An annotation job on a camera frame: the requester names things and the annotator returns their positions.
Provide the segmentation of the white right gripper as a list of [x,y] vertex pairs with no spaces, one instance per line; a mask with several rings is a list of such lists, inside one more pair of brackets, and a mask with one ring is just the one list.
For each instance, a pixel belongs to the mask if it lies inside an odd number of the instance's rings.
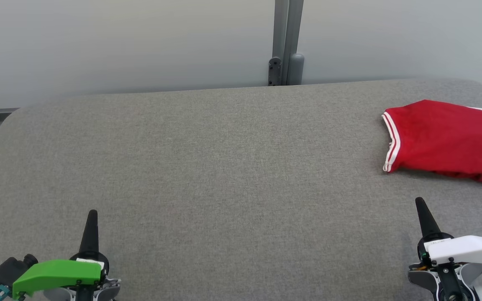
[[[440,228],[422,197],[415,198],[421,235],[440,236]],[[419,243],[420,262],[409,266],[411,284],[428,290],[435,301],[482,301],[482,237],[467,235]]]

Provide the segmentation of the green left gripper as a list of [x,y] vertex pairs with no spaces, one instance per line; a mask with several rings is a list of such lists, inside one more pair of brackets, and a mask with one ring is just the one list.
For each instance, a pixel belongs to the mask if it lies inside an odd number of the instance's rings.
[[79,253],[69,260],[33,265],[12,284],[12,299],[42,291],[50,301],[114,301],[121,280],[109,278],[109,261],[99,252],[98,212],[88,212]]

